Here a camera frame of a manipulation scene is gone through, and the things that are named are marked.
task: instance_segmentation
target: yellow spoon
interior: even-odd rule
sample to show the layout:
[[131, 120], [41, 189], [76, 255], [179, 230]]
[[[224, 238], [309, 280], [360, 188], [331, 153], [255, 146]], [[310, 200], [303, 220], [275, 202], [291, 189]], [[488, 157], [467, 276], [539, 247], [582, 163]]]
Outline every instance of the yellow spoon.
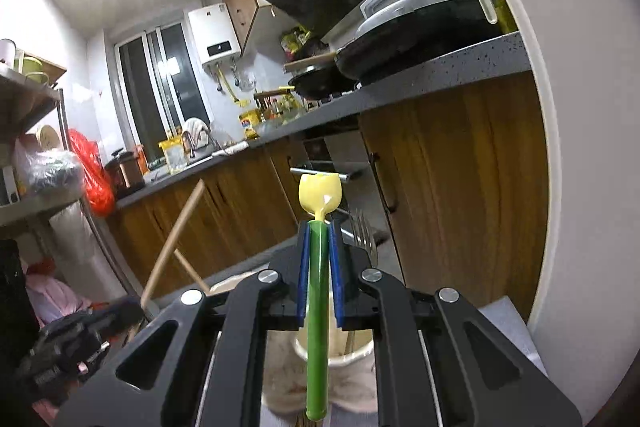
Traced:
[[329, 229], [324, 216], [338, 208], [342, 199], [338, 174], [302, 174], [298, 197], [302, 208], [315, 217], [308, 224], [306, 416], [318, 421], [326, 415], [329, 365]]

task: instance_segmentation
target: red plastic bag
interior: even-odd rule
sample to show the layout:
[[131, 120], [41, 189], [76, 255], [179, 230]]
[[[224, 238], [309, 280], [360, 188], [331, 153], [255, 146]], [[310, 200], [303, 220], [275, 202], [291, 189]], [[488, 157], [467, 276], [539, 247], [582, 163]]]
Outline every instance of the red plastic bag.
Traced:
[[116, 198], [113, 195], [109, 175], [102, 168], [98, 144], [86, 139], [75, 129], [69, 129], [71, 150], [76, 153], [84, 168], [84, 191], [92, 211], [106, 217], [113, 212]]

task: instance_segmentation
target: window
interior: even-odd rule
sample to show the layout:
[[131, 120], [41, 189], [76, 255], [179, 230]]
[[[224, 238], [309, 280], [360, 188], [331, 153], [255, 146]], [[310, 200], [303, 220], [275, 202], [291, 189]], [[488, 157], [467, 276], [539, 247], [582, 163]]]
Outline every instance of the window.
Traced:
[[148, 162], [162, 157], [158, 142], [175, 136], [185, 120], [209, 123], [182, 23], [143, 32], [115, 48], [129, 124]]

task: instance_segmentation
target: blue gripper pad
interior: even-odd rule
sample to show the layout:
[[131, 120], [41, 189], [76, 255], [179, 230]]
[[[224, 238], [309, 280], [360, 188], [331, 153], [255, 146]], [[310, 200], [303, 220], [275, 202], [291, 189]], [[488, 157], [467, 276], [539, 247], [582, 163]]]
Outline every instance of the blue gripper pad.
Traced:
[[306, 316], [306, 292], [309, 283], [309, 224], [305, 223], [305, 238], [300, 259], [300, 277], [298, 277], [298, 305], [296, 315], [298, 317], [298, 326], [301, 328], [305, 325]]
[[342, 284], [342, 274], [340, 273], [340, 262], [338, 261], [338, 241], [336, 233], [337, 227], [329, 227], [329, 263], [331, 264], [331, 285], [334, 290], [334, 312], [335, 320], [339, 328], [344, 324], [344, 292]]

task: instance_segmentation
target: bright light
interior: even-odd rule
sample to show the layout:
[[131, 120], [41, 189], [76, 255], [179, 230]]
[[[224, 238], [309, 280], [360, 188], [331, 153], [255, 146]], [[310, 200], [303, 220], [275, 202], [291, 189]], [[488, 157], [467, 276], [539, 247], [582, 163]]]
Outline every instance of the bright light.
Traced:
[[166, 70], [169, 74], [179, 74], [180, 66], [178, 65], [178, 60], [175, 57], [168, 58], [166, 61]]

